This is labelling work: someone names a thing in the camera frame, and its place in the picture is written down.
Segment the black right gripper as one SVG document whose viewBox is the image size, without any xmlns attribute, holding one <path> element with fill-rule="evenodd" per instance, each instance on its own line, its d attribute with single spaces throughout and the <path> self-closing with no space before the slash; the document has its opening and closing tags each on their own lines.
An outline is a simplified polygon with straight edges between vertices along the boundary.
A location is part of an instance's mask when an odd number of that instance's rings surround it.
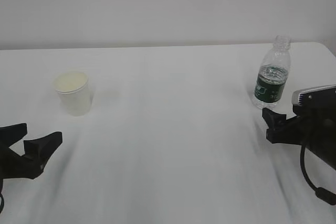
<svg viewBox="0 0 336 224">
<path fill-rule="evenodd" d="M 291 145 L 302 145 L 307 139 L 306 148 L 335 168 L 335 108 L 294 105 L 293 112 L 296 116 L 288 119 L 285 114 L 263 108 L 262 118 L 268 126 L 266 139 L 272 144 Z"/>
</svg>

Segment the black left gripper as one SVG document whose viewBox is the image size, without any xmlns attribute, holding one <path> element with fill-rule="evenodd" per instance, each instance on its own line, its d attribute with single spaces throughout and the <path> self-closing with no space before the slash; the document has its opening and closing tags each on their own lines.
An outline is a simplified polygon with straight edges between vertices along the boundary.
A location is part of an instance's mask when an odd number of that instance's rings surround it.
<svg viewBox="0 0 336 224">
<path fill-rule="evenodd" d="M 62 133 L 53 132 L 34 140 L 24 140 L 24 155 L 20 156 L 9 147 L 27 135 L 27 124 L 20 123 L 0 129 L 1 142 L 1 189 L 5 179 L 35 179 L 44 171 L 53 153 L 62 144 Z"/>
</svg>

